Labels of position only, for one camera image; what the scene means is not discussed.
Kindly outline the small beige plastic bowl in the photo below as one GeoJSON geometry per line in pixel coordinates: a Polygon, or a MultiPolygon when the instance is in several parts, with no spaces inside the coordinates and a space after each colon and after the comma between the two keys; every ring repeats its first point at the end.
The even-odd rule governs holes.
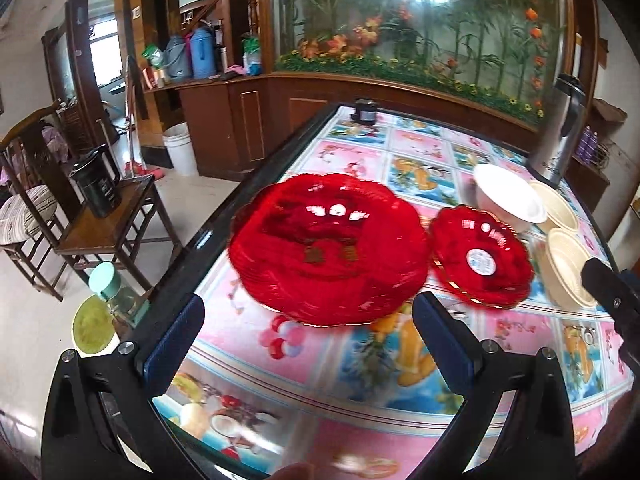
{"type": "Polygon", "coordinates": [[[578,218],[565,198],[554,188],[537,180],[531,180],[529,185],[536,191],[547,208],[547,220],[537,223],[537,228],[544,233],[558,228],[576,234],[579,228],[578,218]]]}

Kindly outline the white foam bowl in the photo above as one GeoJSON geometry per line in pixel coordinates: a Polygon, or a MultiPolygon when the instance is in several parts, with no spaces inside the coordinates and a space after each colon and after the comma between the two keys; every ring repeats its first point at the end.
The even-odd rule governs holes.
{"type": "Polygon", "coordinates": [[[473,169],[478,208],[512,228],[527,231],[548,219],[548,209],[534,188],[515,172],[497,165],[479,164],[473,169]]]}

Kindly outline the round green stool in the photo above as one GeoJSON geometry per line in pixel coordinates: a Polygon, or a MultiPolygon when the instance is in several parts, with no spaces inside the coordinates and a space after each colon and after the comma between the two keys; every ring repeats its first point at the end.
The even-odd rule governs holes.
{"type": "Polygon", "coordinates": [[[88,297],[75,312],[72,328],[74,348],[81,356],[103,356],[119,344],[114,318],[104,300],[88,297]]]}

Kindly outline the teal lidded glass jar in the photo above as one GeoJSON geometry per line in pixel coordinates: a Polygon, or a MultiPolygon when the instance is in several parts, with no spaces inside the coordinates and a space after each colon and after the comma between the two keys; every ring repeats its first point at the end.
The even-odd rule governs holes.
{"type": "Polygon", "coordinates": [[[89,288],[106,302],[111,315],[136,328],[150,303],[120,275],[113,263],[102,262],[89,275],[89,288]]]}

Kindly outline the purple bottles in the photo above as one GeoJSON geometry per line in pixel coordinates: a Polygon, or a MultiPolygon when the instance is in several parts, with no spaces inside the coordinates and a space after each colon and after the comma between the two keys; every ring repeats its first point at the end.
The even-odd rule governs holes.
{"type": "Polygon", "coordinates": [[[579,139],[575,156],[578,160],[588,165],[592,161],[594,154],[596,154],[597,146],[598,134],[590,126],[585,126],[579,139]]]}

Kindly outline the stainless steel thermos jug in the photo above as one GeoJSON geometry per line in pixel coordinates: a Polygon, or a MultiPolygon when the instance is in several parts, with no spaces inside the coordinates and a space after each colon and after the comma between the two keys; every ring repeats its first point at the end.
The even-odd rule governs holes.
{"type": "Polygon", "coordinates": [[[540,138],[528,155],[526,168],[535,179],[558,188],[582,132],[587,97],[578,78],[556,77],[541,123],[540,138]]]}

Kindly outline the wooden side table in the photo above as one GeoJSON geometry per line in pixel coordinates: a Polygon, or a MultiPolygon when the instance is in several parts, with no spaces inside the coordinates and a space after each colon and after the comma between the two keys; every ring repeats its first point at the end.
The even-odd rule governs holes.
{"type": "Polygon", "coordinates": [[[142,289],[151,282],[136,259],[145,244],[169,243],[174,261],[182,244],[152,176],[119,182],[120,204],[105,218],[96,218],[87,206],[64,229],[54,251],[82,280],[100,263],[108,261],[131,275],[142,289]]]}

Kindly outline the colourful patterned tablecloth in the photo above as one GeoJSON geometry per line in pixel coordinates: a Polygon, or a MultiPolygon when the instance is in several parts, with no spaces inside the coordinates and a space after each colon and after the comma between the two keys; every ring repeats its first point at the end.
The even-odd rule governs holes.
{"type": "MultiPolygon", "coordinates": [[[[474,134],[383,113],[371,128],[340,107],[286,170],[349,174],[387,185],[430,222],[446,206],[473,205],[474,168],[526,176],[522,155],[474,134]]],[[[475,336],[504,350],[559,357],[584,452],[632,384],[620,336],[601,307],[566,312],[534,278],[511,310],[464,304],[436,280],[426,288],[475,336]]],[[[411,308],[370,325],[317,328],[258,304],[226,256],[196,293],[205,322],[167,391],[154,404],[186,442],[226,458],[250,478],[296,462],[322,479],[402,479],[460,408],[411,321],[411,308]]]]}

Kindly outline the wooden chair with cushion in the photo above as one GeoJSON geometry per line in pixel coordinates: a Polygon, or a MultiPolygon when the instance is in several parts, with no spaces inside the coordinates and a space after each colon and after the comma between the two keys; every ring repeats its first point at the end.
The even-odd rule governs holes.
{"type": "Polygon", "coordinates": [[[30,286],[58,301],[63,296],[56,286],[70,264],[64,261],[50,278],[43,266],[60,241],[62,204],[40,172],[61,167],[43,134],[46,118],[56,116],[60,108],[56,100],[35,110],[1,139],[1,186],[9,193],[1,205],[1,252],[30,286]]]}

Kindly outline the black kettle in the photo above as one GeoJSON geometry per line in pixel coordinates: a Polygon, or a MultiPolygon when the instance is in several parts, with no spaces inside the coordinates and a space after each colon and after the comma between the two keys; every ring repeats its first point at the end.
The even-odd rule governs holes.
{"type": "Polygon", "coordinates": [[[120,204],[120,172],[110,148],[101,144],[73,164],[70,178],[96,218],[106,218],[120,204]]]}

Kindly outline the white plastic bucket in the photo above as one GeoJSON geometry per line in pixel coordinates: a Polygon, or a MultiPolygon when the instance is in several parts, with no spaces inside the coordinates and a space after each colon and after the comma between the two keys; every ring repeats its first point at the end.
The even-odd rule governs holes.
{"type": "Polygon", "coordinates": [[[174,169],[183,177],[197,177],[198,164],[185,122],[174,125],[163,133],[163,142],[174,169]]]}

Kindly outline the large red glass plate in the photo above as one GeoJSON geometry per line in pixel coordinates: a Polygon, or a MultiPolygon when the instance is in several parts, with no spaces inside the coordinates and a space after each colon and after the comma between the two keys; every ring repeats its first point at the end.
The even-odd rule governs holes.
{"type": "Polygon", "coordinates": [[[228,257],[258,304],[317,326],[364,325],[427,280],[426,229],[378,182],[299,174],[270,184],[233,219],[228,257]]]}

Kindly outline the floral glass partition panel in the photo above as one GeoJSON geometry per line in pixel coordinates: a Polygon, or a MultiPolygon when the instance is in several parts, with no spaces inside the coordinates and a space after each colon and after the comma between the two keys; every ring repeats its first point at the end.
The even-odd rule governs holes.
{"type": "Polygon", "coordinates": [[[276,66],[410,84],[536,125],[564,0],[272,0],[276,66]]]}

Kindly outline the small black jar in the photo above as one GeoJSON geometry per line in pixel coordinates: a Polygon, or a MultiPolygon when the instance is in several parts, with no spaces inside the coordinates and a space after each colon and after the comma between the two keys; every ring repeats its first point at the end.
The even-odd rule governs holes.
{"type": "Polygon", "coordinates": [[[354,111],[350,115],[353,122],[363,126],[374,126],[378,121],[378,103],[371,99],[355,101],[354,111]]]}

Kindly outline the grey-blue thermos flask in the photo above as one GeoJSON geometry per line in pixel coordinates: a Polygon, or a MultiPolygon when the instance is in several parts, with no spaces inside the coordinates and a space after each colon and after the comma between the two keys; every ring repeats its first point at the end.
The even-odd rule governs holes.
{"type": "Polygon", "coordinates": [[[188,47],[183,36],[172,35],[169,38],[164,51],[164,64],[172,81],[183,82],[193,77],[188,47]]]}

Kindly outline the blue thermos flask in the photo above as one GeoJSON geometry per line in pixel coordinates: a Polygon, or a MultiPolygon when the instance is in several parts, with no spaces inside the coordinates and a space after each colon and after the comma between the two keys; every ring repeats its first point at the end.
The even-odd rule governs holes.
{"type": "Polygon", "coordinates": [[[195,79],[216,74],[214,38],[206,28],[198,28],[190,38],[192,72],[195,79]]]}

